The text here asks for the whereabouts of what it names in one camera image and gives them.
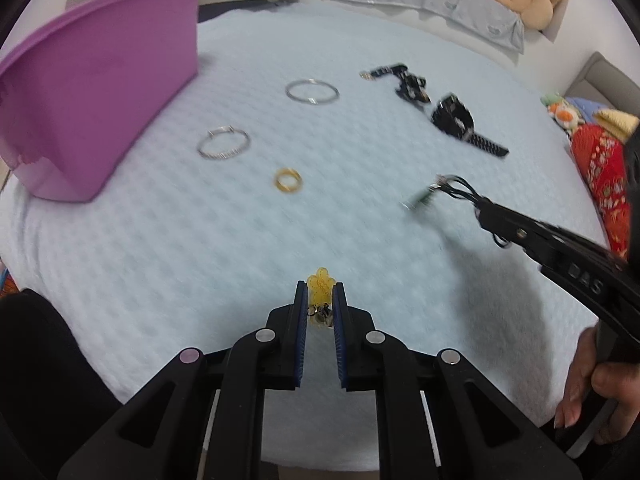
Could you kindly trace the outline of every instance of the purple container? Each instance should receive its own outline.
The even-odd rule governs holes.
[[[0,156],[35,196],[91,200],[197,72],[198,0],[89,0],[0,61]]]

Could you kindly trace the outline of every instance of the silver bracelet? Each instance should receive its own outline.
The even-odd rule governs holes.
[[[219,134],[240,134],[244,136],[244,141],[237,148],[227,150],[226,152],[213,152],[213,153],[205,152],[204,145],[207,142],[213,140],[216,137],[216,135],[219,135]],[[225,160],[226,158],[231,158],[233,156],[239,155],[239,153],[244,152],[244,150],[246,150],[249,147],[249,144],[251,144],[251,139],[249,138],[249,134],[246,131],[240,130],[239,128],[234,128],[233,126],[229,125],[229,126],[220,126],[215,130],[209,130],[209,134],[207,135],[207,137],[202,139],[198,143],[196,148],[200,156],[203,156],[204,158],[213,158],[215,160]]]
[[[298,97],[297,95],[293,95],[291,93],[291,89],[295,88],[296,86],[300,86],[300,85],[320,85],[320,86],[326,86],[327,88],[330,88],[331,90],[334,91],[334,95],[329,96],[329,97],[319,97],[319,98],[314,98],[314,97]],[[287,93],[287,96],[290,99],[293,99],[294,101],[298,101],[300,103],[309,103],[312,105],[322,105],[322,104],[326,104],[326,103],[331,103],[333,101],[335,101],[338,97],[340,97],[340,92],[338,92],[338,89],[325,82],[325,81],[320,81],[318,79],[298,79],[297,81],[293,81],[291,83],[289,83],[287,86],[285,86],[285,92]]]

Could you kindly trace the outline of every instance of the gray headboard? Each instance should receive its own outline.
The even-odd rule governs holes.
[[[640,88],[599,52],[589,58],[564,95],[611,105],[640,116]]]

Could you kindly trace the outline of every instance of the blue cloth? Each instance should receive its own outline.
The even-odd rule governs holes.
[[[578,110],[580,110],[582,118],[587,124],[598,124],[593,119],[594,113],[596,113],[598,110],[602,110],[603,108],[609,108],[607,105],[604,105],[602,103],[589,101],[588,99],[583,99],[581,97],[567,97],[566,100],[569,104],[572,104],[573,106],[578,108]]]

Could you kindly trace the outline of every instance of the green object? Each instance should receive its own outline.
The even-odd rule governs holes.
[[[551,106],[559,103],[560,101],[562,101],[562,96],[559,93],[545,94],[540,98],[540,102],[545,106]]]

